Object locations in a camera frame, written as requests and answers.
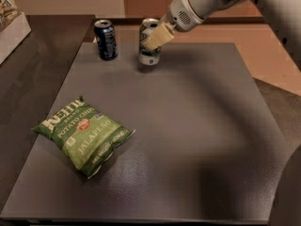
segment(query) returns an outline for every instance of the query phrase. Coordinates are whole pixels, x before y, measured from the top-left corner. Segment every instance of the red logo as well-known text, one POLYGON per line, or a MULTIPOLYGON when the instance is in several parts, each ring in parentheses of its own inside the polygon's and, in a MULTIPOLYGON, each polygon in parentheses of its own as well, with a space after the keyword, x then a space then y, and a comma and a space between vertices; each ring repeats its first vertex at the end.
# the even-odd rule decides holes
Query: red logo
POLYGON ((83 119, 81 121, 78 122, 78 125, 76 127, 77 130, 80 131, 85 131, 88 129, 88 127, 90 126, 91 122, 88 119, 83 119))

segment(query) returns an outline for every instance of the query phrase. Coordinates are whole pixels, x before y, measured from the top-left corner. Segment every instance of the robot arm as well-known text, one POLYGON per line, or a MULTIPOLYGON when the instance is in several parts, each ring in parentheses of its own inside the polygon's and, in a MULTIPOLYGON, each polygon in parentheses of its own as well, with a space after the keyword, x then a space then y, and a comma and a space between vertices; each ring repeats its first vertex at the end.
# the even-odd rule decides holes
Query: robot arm
MULTIPOLYGON (((242 0, 173 0, 155 31, 143 43, 150 50, 173 39, 173 32, 187 32, 212 13, 242 0)), ((250 0, 283 44, 301 71, 301 0, 250 0)))

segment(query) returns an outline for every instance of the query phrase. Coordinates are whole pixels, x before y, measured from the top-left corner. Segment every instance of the chip bag label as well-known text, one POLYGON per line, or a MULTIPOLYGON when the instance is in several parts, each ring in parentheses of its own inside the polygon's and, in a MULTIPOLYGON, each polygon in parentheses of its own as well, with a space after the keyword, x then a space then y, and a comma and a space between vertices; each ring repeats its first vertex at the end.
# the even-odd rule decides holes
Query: chip bag label
POLYGON ((135 130, 106 117, 79 97, 33 128, 48 137, 87 178, 135 130))

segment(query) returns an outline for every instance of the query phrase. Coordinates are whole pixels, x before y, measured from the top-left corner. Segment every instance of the aluminum can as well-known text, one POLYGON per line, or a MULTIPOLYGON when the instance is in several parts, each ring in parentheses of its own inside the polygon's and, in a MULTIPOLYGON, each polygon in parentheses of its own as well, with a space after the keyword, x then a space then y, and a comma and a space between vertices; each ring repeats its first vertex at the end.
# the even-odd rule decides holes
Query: aluminum can
POLYGON ((103 60, 112 60, 118 56, 115 29, 109 20, 99 20, 94 24, 94 32, 103 60))
POLYGON ((161 47, 149 51, 142 45, 142 41, 149 37, 158 24, 159 20, 148 18, 144 19, 140 26, 139 61, 147 66, 152 66, 159 62, 161 47))

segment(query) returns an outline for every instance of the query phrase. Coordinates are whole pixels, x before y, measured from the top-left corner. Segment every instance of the table surface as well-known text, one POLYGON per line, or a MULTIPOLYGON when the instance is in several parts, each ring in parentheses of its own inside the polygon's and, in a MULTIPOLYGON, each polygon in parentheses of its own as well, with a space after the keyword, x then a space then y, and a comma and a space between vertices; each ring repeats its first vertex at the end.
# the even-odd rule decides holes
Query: table surface
POLYGON ((292 150, 235 45, 167 45, 148 73, 137 45, 83 43, 50 112, 83 95, 133 137, 86 180, 39 136, 2 217, 267 222, 292 150))
MULTIPOLYGON (((91 28, 93 16, 28 18, 32 32, 0 67, 0 100, 4 108, 0 110, 0 166, 3 169, 0 172, 0 212, 37 137, 28 128, 45 119, 91 28)), ((133 33, 132 29, 118 29, 121 37, 122 33, 127 36, 133 33)), ((294 150, 301 145, 301 98, 260 80, 255 82, 294 150)))

